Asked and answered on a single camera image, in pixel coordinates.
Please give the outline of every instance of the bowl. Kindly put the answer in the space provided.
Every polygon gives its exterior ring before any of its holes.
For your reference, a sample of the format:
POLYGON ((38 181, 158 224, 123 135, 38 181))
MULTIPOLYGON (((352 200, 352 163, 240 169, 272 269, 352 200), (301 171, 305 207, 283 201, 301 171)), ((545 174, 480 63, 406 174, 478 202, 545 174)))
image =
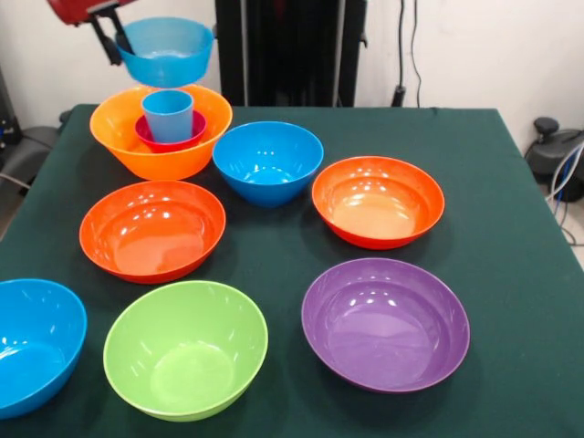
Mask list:
POLYGON ((378 250, 409 244, 444 211, 442 189, 428 173, 388 157, 331 164, 314 181, 312 201, 340 238, 378 250))
POLYGON ((176 143, 157 143, 152 137, 150 127, 146 116, 142 116, 136 122, 136 133, 140 140, 147 144, 154 153, 165 153, 182 151, 183 149, 192 148, 195 146, 201 137, 203 137, 204 130, 207 127, 207 120, 199 111, 193 111, 193 133, 191 138, 185 141, 178 141, 176 143))
POLYGON ((197 111, 207 120, 199 144, 168 153, 154 153, 136 133, 143 115, 141 101, 155 89, 127 89, 97 107, 89 127, 103 144, 136 176, 145 180, 182 180, 198 173, 211 160, 213 146, 229 127, 233 112, 223 96, 198 85, 182 88, 194 97, 197 111))
POLYGON ((124 27, 134 54, 118 45, 134 79, 151 87, 175 89, 192 84, 207 71, 213 32, 195 21, 161 16, 124 27))
POLYGON ((45 404, 75 369, 88 319, 79 298, 52 281, 0 283, 0 420, 45 404))
POLYGON ((277 207, 308 185, 323 155, 312 132, 281 121, 259 121, 228 131, 215 145, 213 160, 249 203, 277 207))
POLYGON ((351 260, 324 272, 304 297, 302 327, 329 368, 378 392, 443 381, 470 344, 468 318, 452 290, 389 258, 351 260))
POLYGON ((221 283, 184 281, 155 289, 123 311, 106 338, 103 366, 113 390, 131 406, 191 422, 237 400, 266 352, 266 321, 249 297, 221 283))
POLYGON ((182 181, 128 185, 97 202, 79 229, 85 255, 125 280, 155 284, 194 271, 225 229, 225 210, 203 187, 182 181))

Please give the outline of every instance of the purple bowl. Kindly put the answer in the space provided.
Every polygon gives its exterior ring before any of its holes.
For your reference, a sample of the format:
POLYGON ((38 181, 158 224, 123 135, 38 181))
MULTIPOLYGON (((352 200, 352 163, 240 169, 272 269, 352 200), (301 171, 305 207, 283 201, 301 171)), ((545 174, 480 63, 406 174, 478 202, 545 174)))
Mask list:
POLYGON ((304 297, 302 328, 329 368, 379 392, 443 381, 470 344, 468 317, 453 291, 389 258, 351 260, 321 274, 304 297))

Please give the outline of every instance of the white wall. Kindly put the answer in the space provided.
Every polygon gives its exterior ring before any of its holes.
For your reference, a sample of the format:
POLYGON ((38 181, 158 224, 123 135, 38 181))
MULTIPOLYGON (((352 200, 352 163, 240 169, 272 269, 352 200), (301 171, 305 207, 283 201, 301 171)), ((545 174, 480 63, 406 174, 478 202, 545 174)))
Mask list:
MULTIPOLYGON (((412 0, 404 41, 409 56, 412 0)), ((542 114, 584 125, 584 2, 581 0, 419 0, 416 59, 422 105, 499 108, 518 146, 542 114)), ((361 50, 357 104, 388 106, 397 84, 398 0, 370 0, 368 49, 361 50)), ((214 24, 214 0, 140 0, 124 23, 185 16, 214 24)), ((406 58, 406 104, 415 76, 406 58)), ((65 26, 46 0, 0 0, 0 67, 23 126, 57 124, 58 113, 100 102, 132 85, 109 66, 89 25, 65 26)), ((220 89, 216 47, 202 83, 220 89)))
MULTIPOLYGON (((422 105, 498 108, 517 146, 532 121, 555 117, 584 127, 584 2, 581 0, 419 0, 414 53, 422 105)), ((412 0, 406 0, 406 105, 414 104, 412 0)), ((398 0, 370 0, 368 49, 360 52, 356 103, 387 106, 398 83, 398 0)))
MULTIPOLYGON (((212 26, 214 0, 140 0, 120 9, 122 23, 148 16, 184 16, 212 26)), ((113 37, 109 20, 101 23, 113 37)), ((124 66, 110 66, 90 25, 65 26, 47 0, 0 0, 0 68, 23 127, 56 126, 61 111, 135 84, 124 66)), ((220 90, 216 45, 201 83, 220 90)))

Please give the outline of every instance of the green felt surface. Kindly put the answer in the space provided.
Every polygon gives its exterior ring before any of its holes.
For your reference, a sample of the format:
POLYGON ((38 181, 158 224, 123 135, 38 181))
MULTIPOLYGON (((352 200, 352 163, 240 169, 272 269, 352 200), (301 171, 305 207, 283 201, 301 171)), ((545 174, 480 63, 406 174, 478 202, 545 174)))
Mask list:
POLYGON ((257 303, 270 333, 266 362, 246 394, 211 419, 168 423, 131 408, 109 387, 101 353, 114 319, 153 287, 100 271, 79 248, 90 206, 138 181, 92 139, 93 108, 76 107, 0 244, 0 279, 43 277, 79 294, 87 341, 64 390, 40 410, 0 422, 0 437, 584 436, 584 275, 493 110, 235 109, 234 125, 287 120, 312 130, 325 145, 324 164, 358 154, 412 162, 443 187, 446 211, 411 245, 371 252, 332 234, 307 193, 275 210, 254 207, 210 164, 191 181, 221 199, 227 229, 188 277, 225 282, 257 303), (362 256, 428 269, 462 300, 472 343, 452 378, 427 391, 374 394, 312 353, 300 326, 308 285, 362 256))

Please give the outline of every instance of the light orange bowl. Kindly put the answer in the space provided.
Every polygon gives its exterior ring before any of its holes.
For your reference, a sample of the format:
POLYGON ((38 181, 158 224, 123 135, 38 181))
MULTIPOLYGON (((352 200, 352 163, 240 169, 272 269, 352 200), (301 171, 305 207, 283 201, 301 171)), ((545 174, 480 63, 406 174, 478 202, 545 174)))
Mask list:
POLYGON ((182 180, 195 175, 211 160, 213 147, 233 118, 229 102, 205 87, 182 88, 194 98, 194 107, 207 120, 207 128, 196 146, 182 151, 153 153, 136 134, 136 120, 142 116, 141 101, 156 89, 137 87, 112 96, 91 116, 93 137, 128 168, 145 180, 182 180))

